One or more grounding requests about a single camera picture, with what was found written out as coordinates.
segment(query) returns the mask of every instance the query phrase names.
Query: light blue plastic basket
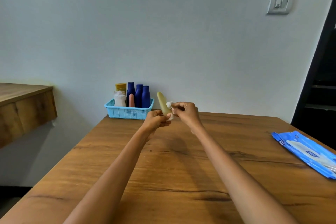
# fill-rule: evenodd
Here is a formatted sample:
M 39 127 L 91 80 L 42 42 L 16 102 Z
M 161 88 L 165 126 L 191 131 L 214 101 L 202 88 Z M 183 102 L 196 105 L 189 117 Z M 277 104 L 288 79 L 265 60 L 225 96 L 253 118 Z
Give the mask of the light blue plastic basket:
M 110 118 L 144 120 L 147 116 L 147 113 L 152 110 L 153 104 L 154 99 L 151 98 L 149 108 L 116 107 L 114 106 L 114 99 L 112 99 L 104 106 L 106 107 L 108 116 Z

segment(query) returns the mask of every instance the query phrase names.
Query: light switch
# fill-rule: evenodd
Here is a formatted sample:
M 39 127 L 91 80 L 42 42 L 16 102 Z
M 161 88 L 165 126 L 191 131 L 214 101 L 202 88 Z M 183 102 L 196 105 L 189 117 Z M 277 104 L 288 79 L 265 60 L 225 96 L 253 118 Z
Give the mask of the light switch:
M 270 0 L 267 14 L 289 14 L 294 0 Z

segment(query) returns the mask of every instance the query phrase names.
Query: hand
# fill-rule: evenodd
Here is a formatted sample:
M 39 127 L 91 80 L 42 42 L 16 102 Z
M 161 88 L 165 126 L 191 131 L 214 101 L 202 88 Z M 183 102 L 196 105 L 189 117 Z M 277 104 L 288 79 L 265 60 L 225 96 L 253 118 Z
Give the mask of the hand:
M 158 128 L 167 127 L 171 124 L 171 121 L 167 121 L 170 118 L 170 115 L 170 113 L 163 115 L 161 110 L 150 111 L 147 114 L 146 119 L 140 128 L 148 134 L 146 142 L 153 137 Z
M 173 103 L 171 106 L 173 114 L 178 115 L 191 130 L 193 130 L 195 126 L 203 126 L 198 114 L 198 108 L 194 103 L 178 102 Z

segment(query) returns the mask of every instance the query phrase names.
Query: blue bottle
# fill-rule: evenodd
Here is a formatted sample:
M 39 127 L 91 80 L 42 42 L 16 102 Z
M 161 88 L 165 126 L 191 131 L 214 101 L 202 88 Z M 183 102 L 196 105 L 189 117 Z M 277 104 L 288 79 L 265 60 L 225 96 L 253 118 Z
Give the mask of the blue bottle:
M 144 86 L 142 89 L 142 108 L 148 108 L 151 106 L 151 94 L 149 93 L 149 86 Z
M 143 84 L 137 84 L 136 85 L 136 92 L 134 95 L 134 102 L 135 102 L 135 107 L 141 108 L 142 107 L 142 87 Z
M 126 94 L 126 96 L 127 96 L 127 99 L 126 99 L 127 105 L 126 106 L 127 107 L 128 107 L 128 101 L 129 101 L 129 95 L 130 94 L 133 94 L 135 96 L 134 82 L 129 82 L 128 86 L 127 86 L 127 94 Z

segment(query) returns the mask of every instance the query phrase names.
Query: blue package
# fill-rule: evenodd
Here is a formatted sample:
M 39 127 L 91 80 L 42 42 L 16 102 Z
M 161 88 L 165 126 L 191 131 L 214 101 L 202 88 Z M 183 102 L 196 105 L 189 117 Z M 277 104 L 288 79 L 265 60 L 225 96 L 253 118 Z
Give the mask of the blue package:
M 336 155 L 297 131 L 272 136 L 283 147 L 327 178 L 336 179 Z

